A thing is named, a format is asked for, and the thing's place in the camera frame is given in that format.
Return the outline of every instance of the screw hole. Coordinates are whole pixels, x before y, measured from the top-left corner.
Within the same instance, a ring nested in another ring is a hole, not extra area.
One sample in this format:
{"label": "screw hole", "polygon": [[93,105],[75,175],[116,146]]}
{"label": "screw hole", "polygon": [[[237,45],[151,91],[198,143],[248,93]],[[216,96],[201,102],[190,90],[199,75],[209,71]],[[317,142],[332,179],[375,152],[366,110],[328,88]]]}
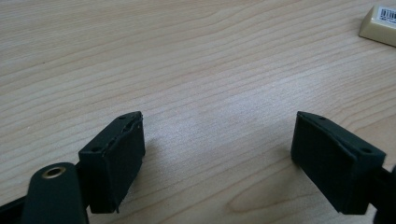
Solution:
{"label": "screw hole", "polygon": [[64,171],[66,171],[66,168],[64,168],[62,166],[53,167],[53,168],[49,169],[48,171],[44,172],[44,174],[42,176],[45,179],[51,179],[51,178],[60,176],[61,174],[64,173]]}
{"label": "screw hole", "polygon": [[93,147],[92,149],[91,149],[91,151],[92,152],[97,152],[97,151],[99,151],[101,148],[100,147]]}
{"label": "screw hole", "polygon": [[372,150],[370,150],[369,148],[362,148],[361,151],[365,152],[365,153],[372,153]]}

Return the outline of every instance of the metal ring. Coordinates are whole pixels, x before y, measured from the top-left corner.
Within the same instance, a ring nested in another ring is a hole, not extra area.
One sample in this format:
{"label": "metal ring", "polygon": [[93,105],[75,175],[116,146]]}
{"label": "metal ring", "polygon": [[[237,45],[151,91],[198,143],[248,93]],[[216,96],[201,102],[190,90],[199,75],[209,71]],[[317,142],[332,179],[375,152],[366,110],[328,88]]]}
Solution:
{"label": "metal ring", "polygon": [[66,171],[66,168],[64,168],[62,166],[52,167],[52,168],[48,169],[46,172],[44,172],[42,177],[45,179],[55,178],[55,177],[63,174],[65,171]]}

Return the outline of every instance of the wooden table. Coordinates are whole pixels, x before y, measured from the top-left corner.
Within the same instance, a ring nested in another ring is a hole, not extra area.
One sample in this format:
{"label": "wooden table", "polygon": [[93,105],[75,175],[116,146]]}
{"label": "wooden table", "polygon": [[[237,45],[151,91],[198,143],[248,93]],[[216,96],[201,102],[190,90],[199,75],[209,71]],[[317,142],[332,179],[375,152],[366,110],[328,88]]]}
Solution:
{"label": "wooden table", "polygon": [[0,204],[118,115],[147,155],[120,214],[91,223],[370,223],[290,159],[296,112],[396,163],[396,48],[358,37],[388,1],[3,1]]}

